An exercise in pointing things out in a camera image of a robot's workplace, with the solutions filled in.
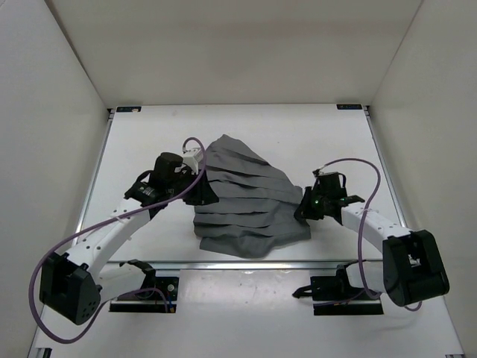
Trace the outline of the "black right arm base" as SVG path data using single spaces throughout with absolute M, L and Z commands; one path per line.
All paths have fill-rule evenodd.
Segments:
M 311 298 L 314 316 L 372 316 L 383 315 L 379 299 L 372 300 L 362 288 L 355 288 L 339 265 L 334 276 L 315 275 L 309 285 L 297 288 L 292 297 Z

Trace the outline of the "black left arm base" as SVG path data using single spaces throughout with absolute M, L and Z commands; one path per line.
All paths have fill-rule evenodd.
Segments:
M 110 302 L 112 313 L 163 313 L 175 314 L 180 278 L 178 276 L 158 276 L 157 270 L 149 263 L 130 260 L 119 263 L 140 269 L 145 275 L 139 292 L 126 293 Z

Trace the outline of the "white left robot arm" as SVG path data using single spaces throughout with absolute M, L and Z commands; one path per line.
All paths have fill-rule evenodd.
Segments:
M 52 251 L 41 264 L 40 301 L 76 325 L 93 317 L 105 302 L 128 292 L 140 297 L 156 287 L 152 266 L 138 259 L 105 266 L 139 229 L 172 201 L 191 206 L 218 202 L 205 172 L 200 148 L 181 155 L 163 152 L 154 168 L 141 173 L 104 226 L 83 233 L 63 254 Z

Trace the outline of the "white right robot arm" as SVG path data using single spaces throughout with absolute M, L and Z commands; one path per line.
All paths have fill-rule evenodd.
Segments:
M 346 177 L 339 172 L 315 170 L 315 183 L 306 187 L 294 213 L 300 222 L 334 219 L 358 234 L 358 243 L 369 242 L 382 255 L 380 261 L 357 260 L 340 264 L 323 283 L 297 289 L 295 298 L 345 304 L 360 296 L 377 299 L 386 294 L 398 307 L 446 295 L 449 279 L 434 236 L 427 230 L 399 226 L 357 196 L 348 195 Z

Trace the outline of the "grey pleated skirt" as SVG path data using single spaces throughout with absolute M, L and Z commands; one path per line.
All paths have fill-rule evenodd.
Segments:
M 205 175 L 218 202 L 195 209 L 200 249 L 259 259 L 311 238 L 309 225 L 294 217 L 302 188 L 241 140 L 224 134 L 212 142 Z

